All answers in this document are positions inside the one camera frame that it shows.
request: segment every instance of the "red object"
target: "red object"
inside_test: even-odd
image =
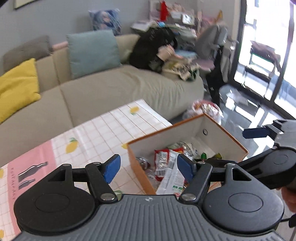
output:
[[[161,7],[160,7],[160,20],[165,21],[168,14],[169,14],[168,8],[167,8],[167,6],[165,4],[165,1],[163,1],[161,3]]]

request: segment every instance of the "lemon print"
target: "lemon print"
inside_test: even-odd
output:
[[[3,239],[3,238],[4,238],[4,230],[1,229],[1,230],[0,230],[0,239]]]
[[[123,144],[121,147],[122,147],[123,149],[126,149],[126,150],[127,150],[127,148],[128,148],[128,144]]]
[[[138,111],[139,111],[139,107],[137,107],[137,106],[131,108],[131,114],[132,114],[132,115],[135,115]]]
[[[0,168],[0,178],[2,178],[3,176],[4,176],[4,170]]]
[[[75,138],[71,138],[70,143],[66,147],[66,153],[68,154],[68,153],[74,152],[77,147],[78,147],[78,140],[76,140]]]

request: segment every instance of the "anime character pillow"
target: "anime character pillow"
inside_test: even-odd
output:
[[[119,10],[89,11],[94,30],[111,29],[114,35],[121,34]]]

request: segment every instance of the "person's hand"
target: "person's hand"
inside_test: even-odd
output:
[[[286,187],[281,188],[281,195],[291,212],[296,213],[296,193]]]
[[[160,58],[163,62],[167,61],[169,57],[175,54],[175,50],[171,45],[161,46],[158,49],[158,58]]]

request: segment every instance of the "yellow pillow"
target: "yellow pillow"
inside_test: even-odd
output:
[[[40,98],[35,59],[32,58],[0,77],[0,123]]]

